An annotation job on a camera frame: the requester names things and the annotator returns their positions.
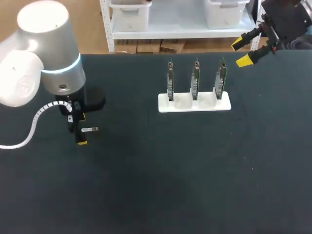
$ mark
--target white spiral cable wrap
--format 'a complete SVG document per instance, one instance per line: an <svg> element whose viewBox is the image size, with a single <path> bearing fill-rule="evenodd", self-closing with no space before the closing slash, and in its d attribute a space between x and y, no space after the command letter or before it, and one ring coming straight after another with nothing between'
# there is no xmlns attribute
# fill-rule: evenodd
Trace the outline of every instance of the white spiral cable wrap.
<svg viewBox="0 0 312 234"><path fill-rule="evenodd" d="M41 107L40 110L38 110L37 113L35 114L35 117L33 118L33 123L31 125L30 132L29 132L28 137L26 138L25 141L23 141L22 143L17 144L17 145L0 145L0 149L12 150L12 149L17 149L17 148L21 148L21 147L25 146L31 140L31 138L33 137L33 135L35 133L35 129L36 129L36 125L37 125L39 116L43 112L45 112L47 109L49 109L50 107L58 106L58 105L65 106L69 112L71 112L73 110L72 106L66 101L54 101L54 102L50 102L50 103L46 104L45 106Z"/></svg>

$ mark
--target white plastic bin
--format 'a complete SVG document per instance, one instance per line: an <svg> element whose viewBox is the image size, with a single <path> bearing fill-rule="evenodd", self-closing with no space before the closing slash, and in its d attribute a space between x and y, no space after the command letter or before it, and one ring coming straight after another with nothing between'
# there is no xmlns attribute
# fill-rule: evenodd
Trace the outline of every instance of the white plastic bin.
<svg viewBox="0 0 312 234"><path fill-rule="evenodd" d="M211 29L236 28L250 0L205 0L206 21Z"/></svg>
<svg viewBox="0 0 312 234"><path fill-rule="evenodd" d="M147 0L113 0L114 31L146 32L151 5Z"/></svg>

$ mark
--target black table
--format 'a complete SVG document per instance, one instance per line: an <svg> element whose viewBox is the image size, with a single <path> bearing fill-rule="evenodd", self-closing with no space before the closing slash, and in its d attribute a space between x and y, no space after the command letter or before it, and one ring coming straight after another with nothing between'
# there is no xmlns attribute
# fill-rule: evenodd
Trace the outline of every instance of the black table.
<svg viewBox="0 0 312 234"><path fill-rule="evenodd" d="M312 52L281 51L239 69L241 53L82 57L107 105L86 116L100 132L77 146L57 108L24 148L0 151L1 234L252 234L312 229ZM193 64L212 90L224 56L228 112L167 113ZM20 108L0 107L1 144L25 139L43 87Z"/></svg>

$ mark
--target white stand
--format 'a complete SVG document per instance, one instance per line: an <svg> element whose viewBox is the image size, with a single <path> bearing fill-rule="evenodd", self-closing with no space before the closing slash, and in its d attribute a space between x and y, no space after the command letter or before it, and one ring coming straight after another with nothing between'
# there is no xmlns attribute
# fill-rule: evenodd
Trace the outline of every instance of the white stand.
<svg viewBox="0 0 312 234"><path fill-rule="evenodd" d="M216 99L215 89L212 92L198 93L197 101L193 101L192 94L174 93L174 101L169 101L168 94L158 95L158 110L167 112L194 112L194 111L229 111L231 102L229 94L223 92L222 100Z"/></svg>

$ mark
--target cable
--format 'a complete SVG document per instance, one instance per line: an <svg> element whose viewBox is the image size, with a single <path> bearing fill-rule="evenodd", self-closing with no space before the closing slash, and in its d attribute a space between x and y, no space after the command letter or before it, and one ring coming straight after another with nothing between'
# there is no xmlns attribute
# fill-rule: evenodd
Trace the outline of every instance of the cable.
<svg viewBox="0 0 312 234"><path fill-rule="evenodd" d="M312 36L303 35L296 38L290 43L285 45L286 50L311 50L312 49Z"/></svg>
<svg viewBox="0 0 312 234"><path fill-rule="evenodd" d="M37 125L39 116L43 112L45 112L47 109L49 109L50 107L58 106L58 105L65 106L69 112L71 112L73 110L72 106L66 101L54 101L54 102L50 102L50 103L46 104L45 106L41 107L40 110L38 110L37 113L35 114L35 116L33 118L33 123L31 125L30 132L29 132L28 137L26 138L25 141L23 141L22 143L17 144L17 145L0 145L0 149L12 150L12 149L18 149L18 148L25 146L31 140L31 138L33 137L33 135L35 133L35 129L36 129L36 125Z"/></svg>

